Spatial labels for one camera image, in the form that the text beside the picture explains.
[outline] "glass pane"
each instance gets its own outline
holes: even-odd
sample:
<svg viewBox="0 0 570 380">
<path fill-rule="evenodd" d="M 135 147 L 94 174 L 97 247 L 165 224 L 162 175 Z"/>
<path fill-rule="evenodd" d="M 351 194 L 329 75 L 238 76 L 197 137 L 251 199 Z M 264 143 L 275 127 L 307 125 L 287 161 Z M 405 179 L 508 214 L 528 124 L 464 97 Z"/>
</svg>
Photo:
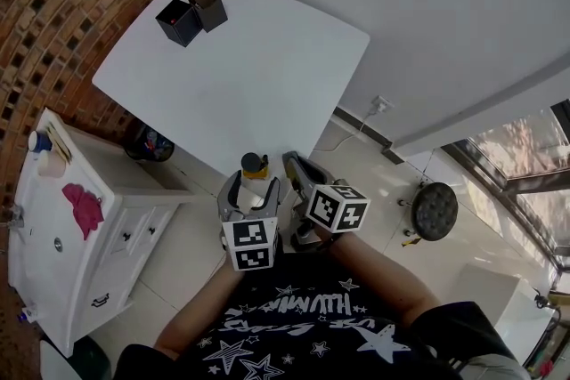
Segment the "glass pane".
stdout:
<svg viewBox="0 0 570 380">
<path fill-rule="evenodd" d="M 557 246 L 570 246 L 570 190 L 517 195 L 531 207 Z"/>
<path fill-rule="evenodd" d="M 470 139 L 508 179 L 569 167 L 570 145 L 550 109 Z"/>
</svg>

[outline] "beige cup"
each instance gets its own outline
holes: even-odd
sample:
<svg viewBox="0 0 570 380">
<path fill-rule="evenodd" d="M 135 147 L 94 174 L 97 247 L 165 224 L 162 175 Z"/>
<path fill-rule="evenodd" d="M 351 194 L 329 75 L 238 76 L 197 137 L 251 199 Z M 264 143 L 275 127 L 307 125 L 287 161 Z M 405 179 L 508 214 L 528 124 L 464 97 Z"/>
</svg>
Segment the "beige cup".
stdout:
<svg viewBox="0 0 570 380">
<path fill-rule="evenodd" d="M 37 173 L 40 176 L 62 177 L 65 173 L 65 160 L 57 152 L 42 150 L 37 159 Z"/>
</svg>

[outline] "pink cloth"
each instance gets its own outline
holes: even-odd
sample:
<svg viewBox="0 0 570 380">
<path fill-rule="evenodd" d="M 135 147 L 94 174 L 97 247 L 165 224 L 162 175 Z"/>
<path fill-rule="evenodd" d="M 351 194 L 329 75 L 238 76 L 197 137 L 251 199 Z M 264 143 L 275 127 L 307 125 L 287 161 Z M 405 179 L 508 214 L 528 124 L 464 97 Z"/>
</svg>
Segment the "pink cloth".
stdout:
<svg viewBox="0 0 570 380">
<path fill-rule="evenodd" d="M 97 230 L 97 224 L 103 221 L 101 203 L 93 193 L 83 190 L 78 184 L 68 184 L 61 191 L 73 205 L 73 216 L 83 232 L 83 240 L 86 240 L 89 232 Z"/>
</svg>

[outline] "paper cup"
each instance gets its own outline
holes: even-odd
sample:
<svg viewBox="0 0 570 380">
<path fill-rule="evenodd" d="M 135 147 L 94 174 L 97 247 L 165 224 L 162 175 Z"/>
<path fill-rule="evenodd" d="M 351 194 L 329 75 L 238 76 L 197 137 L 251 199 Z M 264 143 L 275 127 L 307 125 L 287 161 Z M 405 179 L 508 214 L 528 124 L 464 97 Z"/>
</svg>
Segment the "paper cup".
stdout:
<svg viewBox="0 0 570 380">
<path fill-rule="evenodd" d="M 52 150 L 52 142 L 46 133 L 34 130 L 28 137 L 28 149 L 36 153 L 42 150 Z"/>
<path fill-rule="evenodd" d="M 62 177 L 65 173 L 65 160 L 57 152 L 42 150 L 37 159 L 37 173 L 46 177 Z"/>
</svg>

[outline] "t-shirt sleeve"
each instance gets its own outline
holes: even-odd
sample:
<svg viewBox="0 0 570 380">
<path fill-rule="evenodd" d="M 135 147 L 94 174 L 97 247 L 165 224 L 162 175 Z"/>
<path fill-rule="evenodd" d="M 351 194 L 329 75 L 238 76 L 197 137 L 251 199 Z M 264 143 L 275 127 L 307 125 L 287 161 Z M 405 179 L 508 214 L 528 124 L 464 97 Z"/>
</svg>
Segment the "t-shirt sleeve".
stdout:
<svg viewBox="0 0 570 380">
<path fill-rule="evenodd" d="M 118 359 L 113 380 L 132 378 L 172 378 L 175 362 L 167 355 L 144 345 L 128 345 Z"/>
<path fill-rule="evenodd" d="M 440 360 L 468 361 L 476 356 L 513 354 L 475 303 L 446 304 L 421 314 L 411 331 L 437 351 Z"/>
</svg>

